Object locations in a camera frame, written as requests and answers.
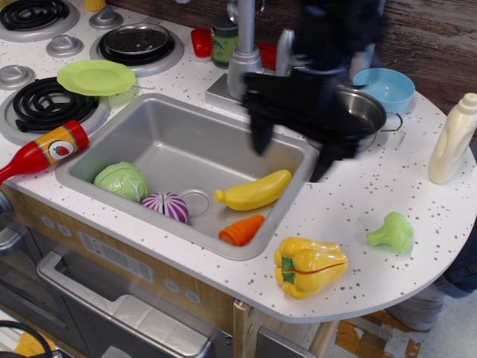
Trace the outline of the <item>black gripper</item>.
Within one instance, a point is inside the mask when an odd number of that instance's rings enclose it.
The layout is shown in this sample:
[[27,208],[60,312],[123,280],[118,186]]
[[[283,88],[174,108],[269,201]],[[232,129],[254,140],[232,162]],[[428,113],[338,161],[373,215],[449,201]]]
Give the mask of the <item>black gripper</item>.
[[364,126],[339,103],[334,75],[247,73],[244,84],[241,103],[250,116],[252,146],[258,155],[268,147],[274,125],[282,125],[323,146],[309,180],[312,183],[318,182],[335,161],[356,156]]

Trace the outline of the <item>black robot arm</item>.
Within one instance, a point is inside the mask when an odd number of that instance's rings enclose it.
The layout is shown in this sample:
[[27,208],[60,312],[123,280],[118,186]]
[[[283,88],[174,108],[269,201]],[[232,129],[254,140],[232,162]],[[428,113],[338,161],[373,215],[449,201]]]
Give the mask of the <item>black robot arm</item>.
[[338,97],[354,54],[376,42],[384,20],[378,1],[298,1],[298,24],[286,77],[247,73],[241,100],[250,115],[253,149],[262,154],[274,125],[320,144],[310,180],[337,160],[353,158],[374,130]]

